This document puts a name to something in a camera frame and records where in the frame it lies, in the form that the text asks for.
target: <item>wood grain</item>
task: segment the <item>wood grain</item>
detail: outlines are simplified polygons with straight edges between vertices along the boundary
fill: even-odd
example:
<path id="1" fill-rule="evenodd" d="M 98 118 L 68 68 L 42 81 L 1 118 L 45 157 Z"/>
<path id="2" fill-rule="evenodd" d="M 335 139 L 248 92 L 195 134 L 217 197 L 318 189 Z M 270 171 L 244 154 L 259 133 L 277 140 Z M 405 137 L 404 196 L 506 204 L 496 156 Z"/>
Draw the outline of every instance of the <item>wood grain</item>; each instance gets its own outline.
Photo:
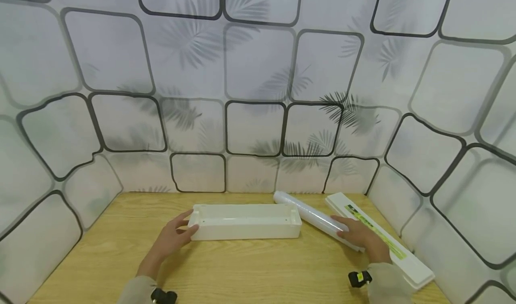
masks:
<path id="1" fill-rule="evenodd" d="M 363 195 L 347 194 L 392 236 L 394 230 Z M 296 195 L 330 214 L 324 195 Z M 114 304 L 162 226 L 196 203 L 273 203 L 270 194 L 124 193 L 62 261 L 30 304 Z M 304 223 L 299 239 L 192 242 L 169 258 L 158 283 L 178 304 L 366 304 L 366 287 L 347 274 L 367 267 L 364 254 Z M 434 283 L 416 304 L 448 304 Z"/>

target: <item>white rectangular tray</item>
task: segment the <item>white rectangular tray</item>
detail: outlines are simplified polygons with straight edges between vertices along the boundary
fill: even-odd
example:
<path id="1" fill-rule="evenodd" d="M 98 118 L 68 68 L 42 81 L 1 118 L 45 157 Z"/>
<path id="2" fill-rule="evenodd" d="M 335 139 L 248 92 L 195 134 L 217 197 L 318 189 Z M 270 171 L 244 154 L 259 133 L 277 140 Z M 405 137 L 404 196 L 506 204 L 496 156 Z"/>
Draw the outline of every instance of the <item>white rectangular tray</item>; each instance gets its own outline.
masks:
<path id="1" fill-rule="evenodd" d="M 194 205 L 192 240 L 298 238 L 301 218 L 294 205 Z"/>
<path id="2" fill-rule="evenodd" d="M 414 290 L 420 290 L 435 278 L 434 273 L 425 266 L 421 260 L 391 237 L 389 233 L 374 222 L 370 216 L 366 215 L 366 213 L 343 193 L 335 193 L 327 196 L 326 204 L 338 215 L 360 220 L 373 229 L 373 231 L 387 243 L 391 250 L 390 255 L 393 264 L 400 267 L 404 273 L 405 280 L 407 280 L 408 284 L 410 284 Z"/>

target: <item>plastic wrap roll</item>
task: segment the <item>plastic wrap roll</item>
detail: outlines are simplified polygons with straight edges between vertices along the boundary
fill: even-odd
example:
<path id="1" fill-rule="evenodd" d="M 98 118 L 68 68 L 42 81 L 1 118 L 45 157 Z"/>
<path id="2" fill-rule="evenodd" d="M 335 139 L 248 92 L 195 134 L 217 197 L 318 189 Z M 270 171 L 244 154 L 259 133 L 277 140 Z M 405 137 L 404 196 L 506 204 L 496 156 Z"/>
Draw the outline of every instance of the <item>plastic wrap roll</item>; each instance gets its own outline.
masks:
<path id="1" fill-rule="evenodd" d="M 276 203 L 291 203 L 293 205 L 296 205 L 301 219 L 305 220 L 307 223 L 311 224 L 315 228 L 329 234 L 330 236 L 345 244 L 346 246 L 351 247 L 353 250 L 364 251 L 364 249 L 354 246 L 353 244 L 337 236 L 338 231 L 349 231 L 346 225 L 336 222 L 329 216 L 325 215 L 317 209 L 312 208 L 306 203 L 299 201 L 298 199 L 294 198 L 288 193 L 276 191 L 274 192 L 273 198 L 274 202 Z"/>

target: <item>patterned wallpaper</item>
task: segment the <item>patterned wallpaper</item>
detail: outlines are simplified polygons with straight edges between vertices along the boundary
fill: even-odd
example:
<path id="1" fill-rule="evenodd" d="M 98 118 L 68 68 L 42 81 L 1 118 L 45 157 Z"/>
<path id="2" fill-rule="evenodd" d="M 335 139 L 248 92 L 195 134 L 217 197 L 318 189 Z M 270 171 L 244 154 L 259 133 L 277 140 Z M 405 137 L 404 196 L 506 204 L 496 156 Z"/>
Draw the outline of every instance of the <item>patterned wallpaper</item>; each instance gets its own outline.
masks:
<path id="1" fill-rule="evenodd" d="M 0 303 L 122 191 L 365 193 L 515 303 L 516 0 L 0 0 Z"/>

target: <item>black buckle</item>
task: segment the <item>black buckle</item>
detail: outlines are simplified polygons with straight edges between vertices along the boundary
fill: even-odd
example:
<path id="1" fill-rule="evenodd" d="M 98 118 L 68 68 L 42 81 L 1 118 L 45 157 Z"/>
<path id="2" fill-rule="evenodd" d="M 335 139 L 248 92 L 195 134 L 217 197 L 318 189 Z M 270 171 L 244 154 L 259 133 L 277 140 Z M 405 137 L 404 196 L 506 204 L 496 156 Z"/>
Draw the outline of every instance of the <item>black buckle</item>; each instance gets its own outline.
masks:
<path id="1" fill-rule="evenodd" d="M 156 288 L 150 295 L 152 303 L 157 304 L 176 304 L 177 294 L 174 291 L 164 292 L 161 288 Z"/>
<path id="2" fill-rule="evenodd" d="M 348 274 L 349 282 L 352 287 L 360 288 L 366 284 L 371 283 L 373 281 L 373 277 L 369 274 L 367 270 L 364 271 L 352 271 Z"/>

